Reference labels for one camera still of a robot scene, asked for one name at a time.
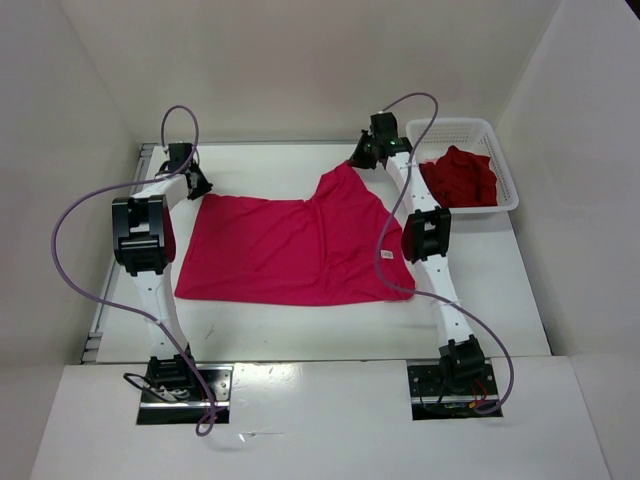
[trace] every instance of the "white table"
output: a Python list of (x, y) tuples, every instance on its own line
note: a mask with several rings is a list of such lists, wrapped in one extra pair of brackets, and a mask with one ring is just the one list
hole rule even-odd
[[(201, 168), (221, 195), (269, 199), (309, 198), (320, 176), (348, 158), (353, 145), (212, 145), (200, 147)], [(147, 178), (163, 161), (153, 152)], [(387, 209), (398, 190), (379, 167), (358, 171)], [(173, 211), (177, 241), (176, 284), (200, 201), (182, 201)], [(397, 215), (402, 225), (406, 212)], [(515, 356), (550, 355), (508, 215), (455, 220), (450, 268), (462, 304), (485, 320)], [(131, 278), (118, 270), (109, 298), (141, 306)], [(338, 307), (285, 307), (232, 302), (176, 300), (180, 322), (201, 362), (312, 361), (438, 358), (432, 308), (437, 302), (414, 298)], [(136, 315), (105, 308), (98, 363), (147, 362), (150, 340)], [(474, 326), (488, 357), (502, 352)]]
[(135, 425), (122, 373), (143, 365), (67, 367), (32, 480), (609, 478), (569, 360), (515, 368), (503, 418), (412, 421), (403, 361), (237, 364), (230, 423), (203, 439)]

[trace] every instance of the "red cloth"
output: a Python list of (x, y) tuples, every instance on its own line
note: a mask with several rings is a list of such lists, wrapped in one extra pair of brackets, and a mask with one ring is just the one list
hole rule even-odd
[(436, 163), (420, 164), (420, 173), (443, 207), (493, 207), (498, 205), (498, 191), (490, 161), (452, 145)]
[[(300, 306), (409, 299), (375, 273), (388, 215), (346, 163), (324, 174), (306, 201), (206, 195), (176, 296)], [(385, 254), (380, 264), (391, 282), (414, 288), (401, 235), (394, 220), (383, 242), (393, 258)]]

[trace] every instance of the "crumpled red cloth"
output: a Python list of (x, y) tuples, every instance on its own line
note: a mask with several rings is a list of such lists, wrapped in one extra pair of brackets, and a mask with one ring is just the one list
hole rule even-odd
[(498, 205), (496, 175), (491, 159), (450, 146), (435, 163), (420, 164), (429, 191), (443, 207), (494, 207)]

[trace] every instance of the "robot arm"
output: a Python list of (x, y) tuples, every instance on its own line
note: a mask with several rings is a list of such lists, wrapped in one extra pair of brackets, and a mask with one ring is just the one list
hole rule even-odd
[[(398, 124), (393, 114), (379, 113), (371, 117), (370, 132), (362, 131), (350, 164), (356, 168), (375, 169), (382, 163), (402, 190), (409, 168), (416, 168), (415, 163), (409, 164), (411, 151), (409, 140), (398, 137)], [(449, 384), (468, 383), (469, 378), (484, 370), (485, 357), (467, 319), (451, 306), (458, 302), (446, 256), (451, 213), (440, 207), (421, 175), (411, 175), (403, 203), (411, 213), (402, 233), (402, 251), (405, 259), (415, 265), (418, 290), (450, 301), (441, 303), (437, 316), (442, 373)]]
[[(178, 322), (171, 287), (176, 243), (169, 212), (181, 200), (195, 200), (212, 187), (193, 160), (181, 173), (172, 175), (184, 165), (191, 149), (188, 143), (169, 145), (169, 160), (156, 175), (158, 182), (112, 203), (116, 260), (132, 276), (144, 309), (167, 328), (187, 353), (189, 342)], [(153, 339), (148, 376), (167, 390), (191, 388), (193, 377), (177, 349), (151, 321), (147, 320), (147, 325)]]

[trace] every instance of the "white plastic basket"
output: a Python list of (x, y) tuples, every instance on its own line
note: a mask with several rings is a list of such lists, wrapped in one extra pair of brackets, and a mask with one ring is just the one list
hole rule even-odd
[(452, 214), (507, 212), (518, 206), (520, 200), (516, 187), (489, 122), (481, 118), (439, 118), (436, 119), (420, 145), (416, 145), (415, 141), (429, 121), (430, 119), (412, 120), (407, 124), (407, 137), (416, 149), (414, 155), (416, 162), (422, 163), (425, 160), (434, 162), (447, 153), (451, 145), (455, 145), (460, 150), (490, 157), (489, 168), (497, 177), (498, 206), (452, 208)]

